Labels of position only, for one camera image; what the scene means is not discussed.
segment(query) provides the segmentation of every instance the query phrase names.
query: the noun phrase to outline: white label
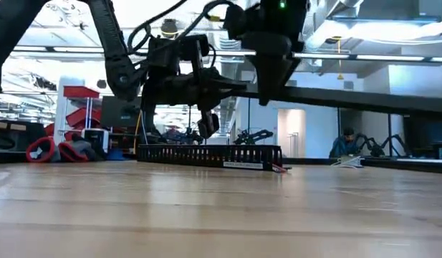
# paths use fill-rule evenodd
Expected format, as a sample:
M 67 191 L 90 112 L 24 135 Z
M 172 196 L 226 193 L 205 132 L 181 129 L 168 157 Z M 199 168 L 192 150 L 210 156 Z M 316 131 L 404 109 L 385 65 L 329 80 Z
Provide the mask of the white label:
M 242 162 L 224 161 L 224 166 L 227 168 L 264 169 L 264 164 L 262 163 L 242 163 Z

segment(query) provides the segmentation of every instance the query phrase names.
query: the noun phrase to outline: man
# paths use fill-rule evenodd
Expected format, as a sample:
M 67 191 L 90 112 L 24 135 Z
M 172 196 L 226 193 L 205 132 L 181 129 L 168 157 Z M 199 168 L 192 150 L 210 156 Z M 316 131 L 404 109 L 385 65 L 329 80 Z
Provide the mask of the man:
M 359 147 L 355 142 L 355 131 L 352 128 L 343 129 L 343 135 L 334 140 L 329 158 L 355 155 L 359 153 Z

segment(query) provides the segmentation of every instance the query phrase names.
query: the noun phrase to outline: black cable tray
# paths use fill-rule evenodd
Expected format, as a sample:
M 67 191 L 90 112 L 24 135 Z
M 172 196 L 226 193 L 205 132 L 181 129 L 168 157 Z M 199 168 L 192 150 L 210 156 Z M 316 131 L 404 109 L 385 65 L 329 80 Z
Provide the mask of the black cable tray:
M 277 171 L 282 150 L 275 145 L 139 145 L 138 161 L 215 168 Z

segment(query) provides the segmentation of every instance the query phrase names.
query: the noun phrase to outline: yellow cable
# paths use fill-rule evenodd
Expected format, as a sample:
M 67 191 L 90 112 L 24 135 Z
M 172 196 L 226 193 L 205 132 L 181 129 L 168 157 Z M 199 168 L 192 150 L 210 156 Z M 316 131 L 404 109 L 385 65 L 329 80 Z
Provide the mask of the yellow cable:
M 136 129 L 135 129 L 135 140 L 133 141 L 133 154 L 136 154 L 136 136 L 138 135 L 138 130 L 140 129 L 140 121 L 141 121 L 141 112 L 138 116 L 138 121 L 136 122 Z

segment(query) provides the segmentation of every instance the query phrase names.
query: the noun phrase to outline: ceiling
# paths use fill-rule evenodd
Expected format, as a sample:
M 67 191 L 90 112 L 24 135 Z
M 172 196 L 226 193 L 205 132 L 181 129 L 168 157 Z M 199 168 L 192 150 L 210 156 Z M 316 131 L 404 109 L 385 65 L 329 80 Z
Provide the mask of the ceiling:
M 325 14 L 328 7 L 326 5 L 334 4 L 336 0 L 312 0 L 312 10 L 308 13 L 303 38 L 309 42 L 308 47 L 312 51 L 318 52 L 350 52 L 363 54 L 411 54 L 414 52 L 424 55 L 442 56 L 442 35 L 438 37 L 427 37 L 426 41 L 438 42 L 434 44 L 402 44 L 401 39 L 397 38 L 400 32 L 414 32 L 412 27 L 392 26 L 382 27 L 381 33 L 376 37 L 382 40 L 374 40 L 372 33 L 375 29 L 369 27 L 357 26 L 350 30 L 350 35 L 345 35 L 340 43 L 328 44 L 323 40 L 318 44 L 318 37 L 342 36 L 336 35 L 340 30 L 327 26 Z M 115 0 L 115 15 L 123 30 L 125 40 L 131 31 L 140 23 L 152 16 L 166 10 L 173 5 L 176 0 L 159 1 L 149 4 L 148 1 L 140 0 Z M 168 15 L 167 18 L 176 18 L 178 26 L 184 28 L 193 21 L 202 9 L 201 7 L 208 3 L 208 0 L 189 0 L 181 8 Z M 235 1 L 240 6 L 250 6 L 253 2 L 249 0 Z M 424 0 L 364 0 L 359 12 L 359 19 L 402 19 L 415 21 L 409 24 L 416 24 L 416 20 L 426 17 L 439 17 L 442 19 L 442 8 L 431 8 L 430 5 L 422 7 Z M 225 7 L 218 7 L 212 11 L 212 14 L 223 16 Z M 153 26 L 153 33 L 159 34 L 159 26 L 162 21 L 157 21 Z M 420 23 L 416 27 L 422 27 L 427 23 Z M 360 36 L 361 32 L 370 32 L 367 36 Z M 221 30 L 220 23 L 201 22 L 194 33 L 207 33 L 211 43 L 217 49 L 225 49 L 226 32 Z M 49 2 L 39 13 L 33 24 L 27 30 L 21 39 L 19 46 L 36 47 L 100 47 L 95 26 L 93 24 L 90 11 L 86 4 L 79 1 L 58 0 Z M 248 68 L 238 66 L 236 63 L 243 62 L 242 59 L 235 60 L 229 58 L 219 58 L 216 67 L 227 77 L 235 77 L 237 70 Z M 298 72 L 315 72 L 320 75 L 330 72 L 353 73 L 360 77 L 367 76 L 371 72 L 387 65 L 384 62 L 342 62 L 337 60 L 306 60 L 299 68 Z M 190 64 L 181 64 L 181 72 L 191 72 Z M 86 86 L 91 87 L 103 95 L 110 95 L 109 89 L 101 90 L 96 87 L 99 79 L 105 79 L 104 62 L 102 54 L 84 53 L 73 54 L 68 52 L 33 52 L 20 51 L 14 52 L 6 61 L 3 68 L 3 91 L 10 94 L 3 94 L 0 97 L 0 118 L 16 118 L 27 120 L 38 120 L 39 122 L 49 123 L 53 121 L 54 111 L 56 110 L 56 94 L 41 95 L 40 92 L 53 92 L 47 89 L 49 82 L 57 84 L 62 75 L 71 75 L 82 77 L 86 81 Z M 229 127 L 228 121 L 234 111 L 235 101 L 225 100 L 216 109 L 221 117 L 221 132 L 226 133 Z M 178 121 L 181 126 L 188 125 L 188 112 L 185 106 L 162 106 L 157 112 L 156 122 L 161 124 L 170 124 Z M 192 112 L 192 121 L 199 117 L 198 112 Z

